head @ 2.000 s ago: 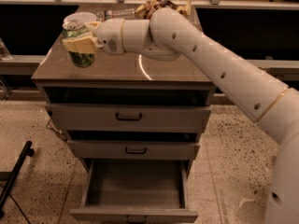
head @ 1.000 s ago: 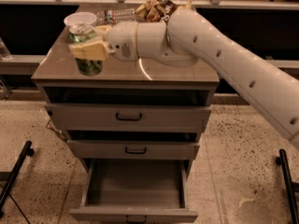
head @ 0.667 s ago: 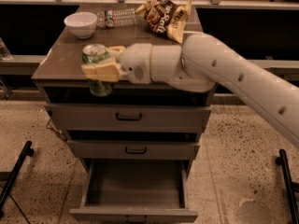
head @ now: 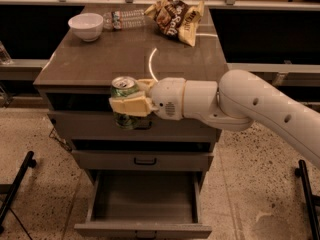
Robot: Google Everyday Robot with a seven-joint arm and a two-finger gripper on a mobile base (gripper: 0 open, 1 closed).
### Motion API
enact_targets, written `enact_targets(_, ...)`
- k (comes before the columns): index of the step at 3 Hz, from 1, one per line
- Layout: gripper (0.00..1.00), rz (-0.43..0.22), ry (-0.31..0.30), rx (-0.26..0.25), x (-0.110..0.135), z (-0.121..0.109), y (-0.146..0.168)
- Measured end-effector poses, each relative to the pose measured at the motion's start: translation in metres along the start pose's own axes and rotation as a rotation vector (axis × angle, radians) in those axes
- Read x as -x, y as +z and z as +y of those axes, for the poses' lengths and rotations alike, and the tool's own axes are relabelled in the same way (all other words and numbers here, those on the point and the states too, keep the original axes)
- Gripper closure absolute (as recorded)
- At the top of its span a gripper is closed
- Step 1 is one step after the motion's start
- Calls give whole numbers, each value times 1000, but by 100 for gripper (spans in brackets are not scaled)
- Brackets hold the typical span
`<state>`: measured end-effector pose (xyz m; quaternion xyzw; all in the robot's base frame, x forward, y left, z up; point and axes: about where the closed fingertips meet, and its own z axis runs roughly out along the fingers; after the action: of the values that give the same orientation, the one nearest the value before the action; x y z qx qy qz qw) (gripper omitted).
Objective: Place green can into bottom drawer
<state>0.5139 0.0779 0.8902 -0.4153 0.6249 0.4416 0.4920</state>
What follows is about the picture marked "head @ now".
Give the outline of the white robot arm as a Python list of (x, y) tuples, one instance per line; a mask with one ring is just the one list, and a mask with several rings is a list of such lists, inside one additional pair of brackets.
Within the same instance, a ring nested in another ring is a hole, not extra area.
[(320, 167), (320, 114), (248, 71), (231, 70), (218, 82), (118, 77), (109, 103), (118, 114), (190, 118), (228, 131), (246, 130), (257, 121)]

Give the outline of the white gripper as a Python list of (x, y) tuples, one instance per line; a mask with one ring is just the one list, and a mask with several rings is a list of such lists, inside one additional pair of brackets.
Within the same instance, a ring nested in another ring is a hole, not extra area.
[(112, 110), (119, 114), (146, 117), (154, 111), (162, 119), (181, 120), (185, 84), (184, 78), (164, 78), (159, 82), (154, 79), (138, 79), (139, 90), (150, 92), (152, 100), (146, 96), (123, 97), (110, 98), (109, 103)]

